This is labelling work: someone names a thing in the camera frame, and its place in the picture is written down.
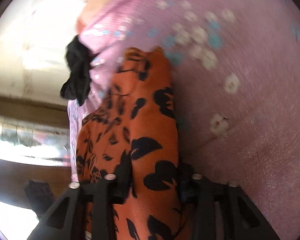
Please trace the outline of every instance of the pink floral fabric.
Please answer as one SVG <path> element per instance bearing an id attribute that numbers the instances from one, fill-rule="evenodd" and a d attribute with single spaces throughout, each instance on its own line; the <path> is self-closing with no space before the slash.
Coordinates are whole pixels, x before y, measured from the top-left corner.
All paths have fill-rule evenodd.
<path id="1" fill-rule="evenodd" d="M 69 102 L 73 157 L 124 50 L 161 46 L 180 156 L 212 181 L 239 182 L 282 240 L 298 237 L 300 11 L 291 0 L 113 0 L 80 40 L 99 55 L 89 98 Z"/>

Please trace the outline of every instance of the blue flower print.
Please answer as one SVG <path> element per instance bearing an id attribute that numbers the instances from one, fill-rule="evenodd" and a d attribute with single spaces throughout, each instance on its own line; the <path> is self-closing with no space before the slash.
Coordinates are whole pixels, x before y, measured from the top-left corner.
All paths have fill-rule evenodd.
<path id="1" fill-rule="evenodd" d="M 182 54 L 178 52 L 164 52 L 165 57 L 170 61 L 173 66 L 179 66 L 182 62 Z"/>
<path id="2" fill-rule="evenodd" d="M 300 28 L 295 25 L 291 25 L 291 31 L 295 35 L 296 40 L 300 41 Z"/>
<path id="3" fill-rule="evenodd" d="M 127 37 L 129 37 L 129 36 L 131 36 L 131 35 L 133 35 L 133 31 L 128 31 L 128 32 L 127 32 Z"/>
<path id="4" fill-rule="evenodd" d="M 152 28 L 152 29 L 150 29 L 150 31 L 148 33 L 148 37 L 154 38 L 155 36 L 157 36 L 158 32 L 159 31 L 157 29 Z"/>
<path id="5" fill-rule="evenodd" d="M 220 24 L 217 21 L 210 21 L 208 28 L 212 29 L 212 30 L 220 30 Z"/>
<path id="6" fill-rule="evenodd" d="M 99 98 L 102 99 L 104 95 L 105 95 L 104 92 L 98 91 L 98 97 L 99 97 Z"/>
<path id="7" fill-rule="evenodd" d="M 209 45 L 216 50 L 219 50 L 222 45 L 221 38 L 216 33 L 209 33 L 208 42 Z"/>
<path id="8" fill-rule="evenodd" d="M 166 38 L 166 40 L 163 42 L 163 45 L 164 45 L 164 47 L 166 47 L 166 48 L 171 48 L 171 47 L 174 46 L 174 43 L 175 43 L 175 37 L 170 35 L 170 36 L 168 36 L 168 37 Z"/>

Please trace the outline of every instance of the orange garment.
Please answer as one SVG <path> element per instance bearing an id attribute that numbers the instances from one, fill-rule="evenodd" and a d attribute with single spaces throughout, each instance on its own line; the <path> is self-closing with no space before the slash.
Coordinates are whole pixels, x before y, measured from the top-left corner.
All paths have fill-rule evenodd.
<path id="1" fill-rule="evenodd" d="M 178 133 L 170 64 L 161 48 L 129 48 L 98 110 L 82 122 L 77 140 L 79 181 L 94 183 L 132 160 L 132 190 L 114 205 L 117 240 L 189 239 L 176 191 Z M 87 231 L 91 232 L 91 206 Z"/>

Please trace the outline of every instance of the black leaf print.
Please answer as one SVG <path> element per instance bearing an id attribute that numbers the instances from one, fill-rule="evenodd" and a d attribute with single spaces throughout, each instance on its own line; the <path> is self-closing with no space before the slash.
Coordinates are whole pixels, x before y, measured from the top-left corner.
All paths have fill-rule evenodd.
<path id="1" fill-rule="evenodd" d="M 119 233 L 119 229 L 118 229 L 118 227 L 117 227 L 116 224 L 114 224 L 114 230 L 115 230 L 117 233 Z"/>
<path id="2" fill-rule="evenodd" d="M 139 72 L 139 80 L 145 81 L 147 77 L 148 77 L 148 73 L 147 72 L 143 72 L 143 71 Z"/>
<path id="3" fill-rule="evenodd" d="M 121 87 L 119 86 L 119 85 L 117 85 L 117 84 L 114 84 L 114 88 L 118 91 L 118 92 L 120 92 L 121 93 Z"/>
<path id="4" fill-rule="evenodd" d="M 114 208 L 113 208 L 112 210 L 113 210 L 113 216 L 114 216 L 114 217 L 117 217 L 118 220 L 120 220 L 117 211 L 116 211 Z"/>
<path id="5" fill-rule="evenodd" d="M 89 212 L 89 218 L 92 221 L 92 210 Z"/>
<path id="6" fill-rule="evenodd" d="M 102 178 L 104 178 L 107 174 L 108 174 L 108 172 L 106 170 L 101 170 L 100 171 L 100 175 L 101 175 Z"/>
<path id="7" fill-rule="evenodd" d="M 93 167 L 91 174 L 90 174 L 90 181 L 91 183 L 95 183 L 100 179 L 99 170 L 97 167 Z"/>
<path id="8" fill-rule="evenodd" d="M 109 156 L 108 154 L 103 154 L 102 157 L 108 162 L 113 159 L 113 157 Z"/>
<path id="9" fill-rule="evenodd" d="M 120 125 L 121 121 L 122 120 L 121 120 L 120 117 L 116 117 L 115 119 L 113 119 L 112 122 L 108 124 L 108 126 L 107 126 L 104 134 L 106 134 L 107 132 L 109 132 L 114 125 Z"/>
<path id="10" fill-rule="evenodd" d="M 92 141 L 89 141 L 89 147 L 88 147 L 88 152 L 92 152 L 92 149 L 93 149 L 93 144 L 92 144 Z"/>
<path id="11" fill-rule="evenodd" d="M 111 93 L 111 89 L 109 89 L 108 95 L 105 98 L 105 100 L 108 101 L 108 104 L 107 104 L 108 109 L 112 109 L 112 98 L 111 97 L 112 97 L 112 93 Z"/>
<path id="12" fill-rule="evenodd" d="M 134 198 L 138 198 L 138 196 L 137 196 L 137 194 L 136 194 L 136 192 L 135 192 L 135 190 L 134 190 L 133 185 L 132 185 L 132 187 L 131 187 L 131 195 L 132 195 Z"/>
<path id="13" fill-rule="evenodd" d="M 151 67 L 150 61 L 149 61 L 149 60 L 146 60 L 146 63 L 145 63 L 145 70 L 147 71 L 150 67 Z"/>
<path id="14" fill-rule="evenodd" d="M 134 240 L 140 240 L 135 225 L 134 225 L 133 222 L 132 222 L 130 219 L 128 219 L 128 218 L 127 218 L 127 225 L 128 225 L 128 230 L 129 230 L 130 236 L 131 236 Z"/>
<path id="15" fill-rule="evenodd" d="M 158 234 L 159 236 L 162 237 L 163 240 L 173 239 L 170 227 L 168 227 L 166 224 L 162 223 L 161 221 L 157 220 L 151 215 L 148 217 L 147 225 L 148 225 L 149 232 L 152 236 Z"/>
<path id="16" fill-rule="evenodd" d="M 173 185 L 173 181 L 177 181 L 177 168 L 172 162 L 158 161 L 155 164 L 155 172 L 148 174 L 143 179 L 143 184 L 150 190 L 161 191 L 171 187 L 164 183 Z"/>
<path id="17" fill-rule="evenodd" d="M 85 160 L 82 158 L 82 156 L 77 156 L 76 161 L 77 161 L 77 164 L 81 164 L 81 165 L 85 164 Z"/>
<path id="18" fill-rule="evenodd" d="M 173 98 L 173 92 L 172 89 L 169 87 L 166 87 L 165 89 L 160 89 L 154 92 L 153 98 L 155 103 L 160 106 L 160 112 L 161 114 L 170 117 L 172 119 L 175 119 L 174 115 L 174 98 Z"/>
<path id="19" fill-rule="evenodd" d="M 124 112 L 124 99 L 122 96 L 119 96 L 116 104 L 118 115 L 123 115 Z"/>
<path id="20" fill-rule="evenodd" d="M 102 135 L 102 133 L 100 132 L 100 133 L 98 134 L 98 137 L 97 137 L 96 143 L 97 143 L 98 141 L 100 141 L 100 139 L 101 139 L 101 135 Z"/>
<path id="21" fill-rule="evenodd" d="M 124 140 L 130 144 L 130 131 L 126 126 L 122 128 L 122 133 Z"/>
<path id="22" fill-rule="evenodd" d="M 117 138 L 116 138 L 116 136 L 115 136 L 114 133 L 112 133 L 112 135 L 110 136 L 109 143 L 110 143 L 110 145 L 115 145 L 115 144 L 118 143 L 118 140 L 117 140 Z"/>
<path id="23" fill-rule="evenodd" d="M 141 137 L 133 140 L 131 143 L 131 159 L 137 160 L 158 149 L 162 149 L 162 146 L 156 140 L 148 137 Z"/>
<path id="24" fill-rule="evenodd" d="M 138 111 L 145 106 L 146 102 L 147 100 L 145 98 L 138 98 L 136 100 L 135 106 L 131 111 L 131 119 L 134 119 L 137 116 Z"/>
<path id="25" fill-rule="evenodd" d="M 77 162 L 77 173 L 78 173 L 78 175 L 81 175 L 81 174 L 83 174 L 85 160 L 81 156 L 77 156 L 76 162 Z"/>
<path id="26" fill-rule="evenodd" d="M 114 120 L 113 120 L 113 123 L 115 124 L 115 125 L 120 125 L 121 124 L 121 118 L 120 117 L 116 117 Z"/>
<path id="27" fill-rule="evenodd" d="M 181 210 L 178 210 L 177 208 L 173 208 L 173 210 L 174 210 L 175 212 L 177 212 L 179 215 L 182 215 L 182 211 L 181 211 Z"/>
<path id="28" fill-rule="evenodd" d="M 106 128 L 106 130 L 105 130 L 105 134 L 106 134 L 107 132 L 109 132 L 113 126 L 114 126 L 114 123 L 113 123 L 113 122 L 111 122 L 110 124 L 108 124 L 108 126 L 107 126 L 107 128 Z"/>

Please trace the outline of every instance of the black plastic mount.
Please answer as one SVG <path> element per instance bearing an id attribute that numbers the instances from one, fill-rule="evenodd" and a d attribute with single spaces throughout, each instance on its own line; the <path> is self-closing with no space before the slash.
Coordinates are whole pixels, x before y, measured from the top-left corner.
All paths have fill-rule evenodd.
<path id="1" fill-rule="evenodd" d="M 183 204 L 196 206 L 191 240 L 280 240 L 239 186 L 211 182 L 194 174 L 187 164 L 178 170 L 179 198 Z M 123 204 L 128 197 L 131 159 L 118 165 L 114 174 L 115 179 L 102 178 L 94 184 L 69 188 L 48 209 L 28 240 L 85 239 L 84 214 L 89 202 L 93 203 L 91 240 L 116 240 L 112 204 Z"/>
<path id="2" fill-rule="evenodd" d="M 71 183 L 47 210 L 27 240 L 85 239 L 86 204 L 93 203 L 92 240 L 115 240 L 112 204 L 123 204 L 131 186 L 131 158 L 97 183 Z"/>
<path id="3" fill-rule="evenodd" d="M 193 175 L 191 167 L 179 168 L 179 197 L 182 203 L 197 205 L 191 240 L 280 240 L 269 222 L 237 185 L 211 182 Z M 221 223 L 216 225 L 216 214 Z"/>

